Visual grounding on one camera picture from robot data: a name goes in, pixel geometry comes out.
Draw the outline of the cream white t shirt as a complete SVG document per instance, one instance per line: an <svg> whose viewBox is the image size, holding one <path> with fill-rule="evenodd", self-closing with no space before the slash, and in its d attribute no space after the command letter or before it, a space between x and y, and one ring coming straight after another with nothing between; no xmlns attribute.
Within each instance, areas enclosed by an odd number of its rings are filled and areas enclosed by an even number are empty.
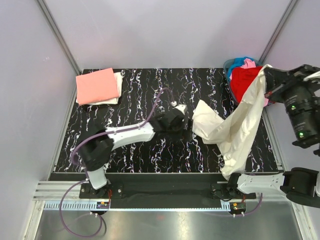
<svg viewBox="0 0 320 240"><path fill-rule="evenodd" d="M254 143L265 106L267 81L266 64L244 93L237 108L222 119L209 105L200 100L192 116L192 131L202 138L204 144L216 144L223 156L220 168L228 180L233 173L244 173L246 161Z"/></svg>

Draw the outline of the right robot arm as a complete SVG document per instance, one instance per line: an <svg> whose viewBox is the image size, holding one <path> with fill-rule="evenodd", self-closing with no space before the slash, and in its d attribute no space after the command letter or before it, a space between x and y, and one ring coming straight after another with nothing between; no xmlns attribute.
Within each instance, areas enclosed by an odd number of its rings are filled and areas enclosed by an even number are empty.
<svg viewBox="0 0 320 240"><path fill-rule="evenodd" d="M232 198L259 193L279 195L302 206L320 207L320 69L308 64L291 70L267 66L265 97L282 105L269 112L272 140L284 169L277 173L232 173Z"/></svg>

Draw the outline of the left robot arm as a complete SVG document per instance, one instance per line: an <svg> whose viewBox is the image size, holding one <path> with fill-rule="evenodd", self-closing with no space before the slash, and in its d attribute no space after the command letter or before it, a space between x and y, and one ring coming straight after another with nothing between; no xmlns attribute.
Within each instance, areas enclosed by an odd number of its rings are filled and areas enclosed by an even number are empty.
<svg viewBox="0 0 320 240"><path fill-rule="evenodd" d="M85 180L91 185L90 192L97 198L103 198L108 193L109 185L104 165L114 150L165 137L188 142L192 139L192 125L193 120L186 117L184 111L174 108L141 123L100 130L82 140L73 150L70 159L74 161L76 154L79 154L86 174Z"/></svg>

